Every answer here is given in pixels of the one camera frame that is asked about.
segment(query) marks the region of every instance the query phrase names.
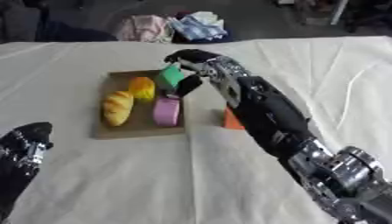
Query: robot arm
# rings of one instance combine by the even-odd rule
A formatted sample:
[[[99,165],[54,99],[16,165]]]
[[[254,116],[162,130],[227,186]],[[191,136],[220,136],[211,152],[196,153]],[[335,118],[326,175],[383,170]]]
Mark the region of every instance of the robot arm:
[[[341,223],[392,223],[392,185],[381,165],[355,147],[333,154],[309,131],[308,119],[262,77],[200,50],[178,51],[165,61],[195,72],[178,84],[179,96],[209,78],[246,131],[331,216]]]
[[[49,122],[36,122],[0,138],[0,223],[39,172],[45,152],[53,147],[51,132]]]

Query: black robotic glove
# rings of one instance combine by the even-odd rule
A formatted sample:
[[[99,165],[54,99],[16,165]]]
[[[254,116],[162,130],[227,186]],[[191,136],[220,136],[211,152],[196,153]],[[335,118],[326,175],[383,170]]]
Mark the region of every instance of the black robotic glove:
[[[0,223],[39,172],[45,152],[53,147],[51,133],[49,122],[35,122],[0,138]]]

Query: green block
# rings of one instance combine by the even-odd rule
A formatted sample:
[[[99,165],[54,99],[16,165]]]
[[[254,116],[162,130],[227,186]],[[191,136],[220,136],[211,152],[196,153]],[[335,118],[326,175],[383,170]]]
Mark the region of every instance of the green block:
[[[179,81],[184,78],[184,75],[176,66],[169,65],[159,73],[157,78],[155,78],[155,82],[159,88],[172,91],[179,84]]]

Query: wrinkled cloth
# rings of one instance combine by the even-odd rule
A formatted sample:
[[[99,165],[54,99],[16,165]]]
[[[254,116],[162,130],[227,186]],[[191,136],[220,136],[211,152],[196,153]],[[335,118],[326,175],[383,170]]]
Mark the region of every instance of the wrinkled cloth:
[[[124,19],[115,36],[121,41],[171,43],[173,33],[165,18],[147,15]]]
[[[171,27],[181,33],[186,39],[221,39],[228,33],[224,30],[224,20],[212,12],[200,11],[186,15],[180,20],[168,18]]]

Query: cardboard tray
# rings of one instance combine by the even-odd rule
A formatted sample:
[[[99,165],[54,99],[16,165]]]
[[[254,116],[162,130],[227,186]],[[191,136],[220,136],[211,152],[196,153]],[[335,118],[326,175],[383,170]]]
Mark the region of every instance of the cardboard tray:
[[[131,78],[144,76],[154,80],[158,73],[159,70],[109,73],[108,78],[103,82],[101,88],[100,108],[102,108],[102,101],[104,97],[114,93],[115,91],[127,90]],[[93,138],[113,139],[125,137],[153,137],[185,133],[183,101],[181,100],[180,102],[177,126],[162,127],[156,125],[152,117],[155,100],[148,103],[135,101],[129,119],[123,125],[118,127],[110,126],[104,119],[102,110],[100,110],[100,114],[97,116],[98,121],[96,121],[93,129]]]

